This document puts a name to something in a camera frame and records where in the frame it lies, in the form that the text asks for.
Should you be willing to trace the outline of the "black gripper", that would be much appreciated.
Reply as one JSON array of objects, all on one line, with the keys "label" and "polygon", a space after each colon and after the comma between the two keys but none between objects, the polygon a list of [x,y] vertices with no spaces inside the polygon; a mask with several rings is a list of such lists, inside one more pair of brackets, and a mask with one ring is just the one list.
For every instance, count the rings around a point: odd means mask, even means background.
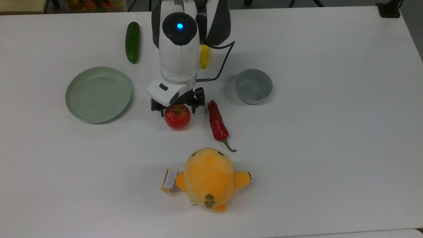
[{"label": "black gripper", "polygon": [[151,110],[159,111],[161,113],[161,117],[164,117],[165,110],[177,104],[185,104],[191,107],[192,113],[195,114],[196,108],[205,105],[204,89],[202,87],[199,87],[195,90],[190,90],[181,96],[178,96],[178,97],[174,96],[169,106],[164,106],[163,104],[158,103],[154,99],[151,99]]}]

